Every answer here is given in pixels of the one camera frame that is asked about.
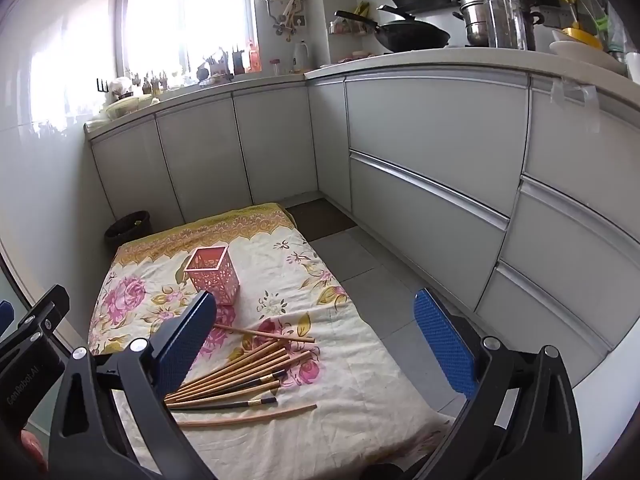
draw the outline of floor mat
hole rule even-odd
[[[319,198],[287,209],[307,242],[339,233],[356,224],[328,200]]]

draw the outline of trash can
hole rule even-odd
[[[104,241],[110,251],[115,254],[122,244],[149,236],[151,216],[149,211],[136,211],[118,220],[104,232]]]

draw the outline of wok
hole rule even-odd
[[[449,42],[449,34],[441,28],[431,25],[431,23],[416,20],[415,16],[397,10],[390,6],[380,6],[378,10],[391,12],[402,16],[404,20],[395,20],[379,25],[377,22],[347,12],[345,10],[337,10],[335,15],[339,18],[362,22],[373,28],[376,39],[382,46],[388,48],[391,52],[407,52],[409,50],[423,50],[425,48],[442,48]]]

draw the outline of cabinet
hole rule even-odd
[[[99,137],[92,149],[116,218],[144,209],[151,214],[155,232],[184,224],[155,119]]]
[[[401,168],[351,152],[353,215],[467,308],[478,304],[507,218]]]
[[[610,348],[640,315],[640,246],[571,198],[523,177],[500,258]]]
[[[525,171],[574,197],[640,240],[640,112],[598,94],[599,129],[584,105],[551,102],[534,79]],[[582,99],[568,93],[568,97]]]
[[[404,70],[347,78],[351,148],[510,215],[527,131],[527,76]]]
[[[498,264],[476,314],[506,338],[513,350],[537,354],[545,345],[560,351],[572,385],[589,374],[606,349],[591,346],[558,314],[561,307],[535,284],[505,264]]]
[[[254,203],[318,190],[306,87],[235,92],[234,104]]]
[[[251,205],[230,95],[158,114],[157,122],[185,221]]]
[[[342,79],[308,87],[318,189],[351,210],[349,138]]]

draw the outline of countertop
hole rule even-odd
[[[290,74],[255,78],[212,86],[167,99],[132,114],[111,121],[87,135],[89,140],[113,130],[123,124],[135,121],[168,108],[187,102],[208,98],[226,92],[240,91],[260,86],[270,86],[289,82],[301,82],[331,76],[347,76],[351,73],[380,68],[408,66],[482,66],[508,70],[521,70],[546,76],[564,77],[581,84],[594,85],[599,90],[621,101],[640,108],[640,85],[630,79],[604,68],[581,61],[566,59],[554,54],[512,50],[507,48],[436,48],[414,50],[368,57],[347,63],[336,64],[306,74]]]

